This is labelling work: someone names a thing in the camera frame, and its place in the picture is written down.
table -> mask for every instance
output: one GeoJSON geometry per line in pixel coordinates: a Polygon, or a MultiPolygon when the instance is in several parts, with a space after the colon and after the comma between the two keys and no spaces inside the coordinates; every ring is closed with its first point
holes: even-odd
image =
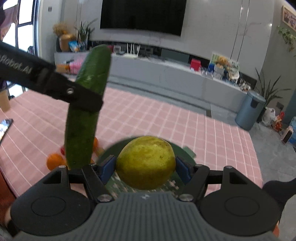
{"type": "MultiPolygon", "coordinates": [[[[0,170],[16,196],[49,173],[46,158],[64,143],[68,104],[27,91],[0,119],[13,118],[0,147],[0,170]]],[[[177,106],[107,88],[96,137],[103,148],[130,136],[154,135],[196,153],[196,163],[232,165],[258,186],[262,177],[248,132],[177,106]]],[[[210,185],[208,192],[218,189],[210,185]]]]}

potted plant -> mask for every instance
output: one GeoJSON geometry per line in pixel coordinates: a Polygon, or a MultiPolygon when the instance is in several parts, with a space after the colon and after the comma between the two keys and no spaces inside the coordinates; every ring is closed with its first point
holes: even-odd
{"type": "Polygon", "coordinates": [[[276,79],[276,81],[273,83],[273,85],[271,86],[270,88],[270,82],[271,80],[269,80],[269,83],[266,87],[266,83],[265,83],[265,77],[264,77],[264,73],[262,71],[262,79],[260,78],[260,75],[256,69],[256,73],[257,73],[257,76],[258,76],[258,80],[259,80],[259,83],[260,83],[260,88],[255,88],[258,93],[263,96],[265,99],[266,99],[266,102],[265,102],[265,105],[264,105],[264,108],[263,110],[261,111],[258,119],[257,119],[257,122],[259,123],[260,121],[262,121],[262,116],[264,115],[265,111],[266,111],[266,106],[270,103],[270,101],[272,101],[273,99],[282,99],[283,97],[281,96],[278,96],[277,94],[281,91],[288,91],[288,90],[291,90],[291,89],[279,89],[279,88],[274,88],[276,83],[279,81],[279,79],[281,78],[281,75],[276,79]]]}
{"type": "Polygon", "coordinates": [[[68,27],[65,23],[57,23],[52,27],[52,30],[54,34],[57,36],[57,41],[56,41],[56,50],[57,52],[62,52],[60,43],[59,43],[59,38],[68,33],[68,27]]]}
{"type": "Polygon", "coordinates": [[[82,23],[81,22],[79,29],[75,27],[75,29],[78,31],[79,36],[80,36],[80,44],[79,44],[80,51],[86,51],[87,50],[87,42],[88,42],[88,40],[90,38],[90,34],[95,30],[95,28],[91,29],[90,25],[93,22],[95,22],[96,20],[97,20],[97,18],[92,20],[91,22],[88,22],[88,21],[87,21],[87,23],[82,23]]]}
{"type": "Polygon", "coordinates": [[[288,44],[290,46],[289,47],[289,52],[291,52],[294,49],[294,43],[296,41],[296,36],[293,35],[290,32],[290,30],[288,30],[286,28],[283,28],[280,25],[277,28],[279,30],[279,34],[282,35],[282,37],[283,37],[283,39],[285,41],[285,44],[288,44]]]}

orange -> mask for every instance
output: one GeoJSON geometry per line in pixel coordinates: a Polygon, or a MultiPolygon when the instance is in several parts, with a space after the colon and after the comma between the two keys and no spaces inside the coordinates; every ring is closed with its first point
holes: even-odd
{"type": "Polygon", "coordinates": [[[99,147],[96,151],[95,154],[96,156],[100,156],[105,152],[105,150],[102,147],[99,147]]]}
{"type": "Polygon", "coordinates": [[[67,164],[66,164],[66,161],[63,159],[63,157],[60,154],[53,153],[47,157],[46,165],[47,165],[47,168],[50,171],[52,171],[53,169],[55,169],[56,167],[58,167],[60,165],[66,166],[67,164]]]}
{"type": "Polygon", "coordinates": [[[95,137],[94,138],[94,145],[93,145],[93,152],[96,152],[96,150],[99,148],[99,141],[98,139],[95,137]]]}

television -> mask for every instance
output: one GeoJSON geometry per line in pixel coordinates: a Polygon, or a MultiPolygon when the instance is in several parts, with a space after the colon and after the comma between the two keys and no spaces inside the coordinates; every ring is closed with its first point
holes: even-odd
{"type": "Polygon", "coordinates": [[[103,0],[100,28],[181,36],[186,0],[103,0]]]}

gray trash can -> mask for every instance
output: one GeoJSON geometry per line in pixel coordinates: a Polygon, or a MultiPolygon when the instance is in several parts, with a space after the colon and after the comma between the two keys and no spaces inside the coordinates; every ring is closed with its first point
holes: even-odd
{"type": "Polygon", "coordinates": [[[266,100],[255,91],[248,91],[247,96],[235,118],[235,122],[249,131],[262,111],[266,100]]]}

